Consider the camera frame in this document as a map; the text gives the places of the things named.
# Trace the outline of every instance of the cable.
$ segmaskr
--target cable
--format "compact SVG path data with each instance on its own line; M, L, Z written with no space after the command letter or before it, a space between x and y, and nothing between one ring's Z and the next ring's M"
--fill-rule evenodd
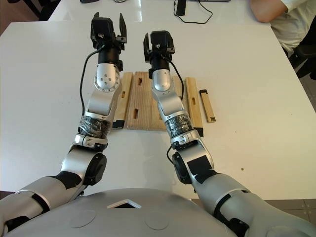
M172 67L174 68L174 70L176 71L176 73L177 73L177 75L178 75L178 77L179 77L179 79L180 79L180 82L181 82L181 87L182 87L181 100L183 100L184 84L183 84L182 77L180 76L180 74L179 74L179 72L178 72L176 66L173 64L173 62L172 62L170 59L168 59L168 58L166 58L166 57L164 57L164 56L162 56L162 55L161 55L161 57L162 57L163 59L167 60L167 61L172 65Z
M176 71L176 73L177 73L177 75L178 75L178 77L179 77L179 79L180 79L180 82L181 82L181 87L182 87L181 100L183 100L184 84L183 84L182 77L180 76L180 73L178 72L176 66L174 65L174 63L173 63L170 59L164 57L162 54L161 54L161 57L162 57L163 59L167 60L167 61L172 65L172 67L174 68L174 70ZM169 152L170 152L170 150L171 150L171 147L172 147L172 146L170 146L169 149L167 150L167 158L168 158L168 160L173 164L171 158L169 157Z
M81 100L81 105L82 105L82 116L84 116L84 101L83 101L83 97L82 97L82 83L83 83L83 77L84 77L84 72L85 72L85 67L87 66L87 62L89 60L89 58L93 55L93 54L96 54L98 52L100 52L103 48L104 48L105 45L102 45L98 50L90 53L87 58L85 59L85 62L84 62L84 66L83 66L83 71L82 71L82 76L81 76L81 81L80 81L80 88L79 88L79 93L80 93L80 100Z
M180 16L178 16L178 15L176 14L176 0L174 0L174 2L173 2L173 7L174 7L174 8L173 8L173 15L176 16L176 17L178 17L178 18L179 18L182 22L184 22L184 23L195 23L195 24L204 25L204 24L206 24L206 23L208 22L209 19L211 19L211 17L213 16L213 12L210 11L210 10L208 10L205 6L203 6L200 0L198 0L198 3L199 3L207 12L211 13L211 15L209 16L209 18L208 18L205 22L196 22L196 21L185 21L185 20L183 20Z
M168 160L171 162L171 164L173 164L172 160L169 157L169 151L171 150L171 146L169 147L169 149L167 150L167 158Z

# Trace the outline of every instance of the wooden plank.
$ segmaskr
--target wooden plank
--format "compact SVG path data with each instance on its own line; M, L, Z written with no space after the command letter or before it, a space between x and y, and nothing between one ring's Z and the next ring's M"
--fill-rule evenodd
M113 129L124 128L133 73L124 73L121 80L122 92L118 98L118 106L114 115Z
M195 78L186 78L189 114L193 127L203 136L203 123L198 102L198 90Z
M215 115L211 106L211 102L209 101L207 90L200 90L199 94L202 98L202 103L206 115L207 122L215 122Z
M173 77L175 91L181 96L181 82ZM166 131L157 102L151 91L148 72L136 72L132 81L126 128L131 130Z

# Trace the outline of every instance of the silver robot arm segment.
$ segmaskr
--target silver robot arm segment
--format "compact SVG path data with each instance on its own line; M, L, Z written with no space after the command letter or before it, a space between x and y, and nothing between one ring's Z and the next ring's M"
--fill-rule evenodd
M226 174L217 173L210 153L174 91L169 64L174 53L169 32L151 33L144 39L145 61L152 66L152 93L170 136L173 164L179 180L192 184L205 210L238 237L315 237L313 224L282 212Z
M28 220L66 204L89 186L98 183L106 167L102 154L108 145L118 96L121 92L119 60L126 43L126 26L120 15L121 36L114 33L110 18L91 21L93 47L100 49L95 89L81 117L78 133L56 176L42 177L0 201L0 236Z

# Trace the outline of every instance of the black chair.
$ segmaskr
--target black chair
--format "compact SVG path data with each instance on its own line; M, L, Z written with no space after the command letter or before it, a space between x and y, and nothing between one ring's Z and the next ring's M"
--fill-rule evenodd
M316 17L311 28L299 46L294 49L293 55L289 58L292 67L295 69L305 60L307 61L297 71L298 78L302 78L308 73L313 80L316 80Z
M8 0L9 3L16 3L20 0ZM31 11L39 18L39 21L48 21L50 16L53 14L60 0L39 0L39 4L43 7L39 11L31 0L23 0L25 4L31 9Z

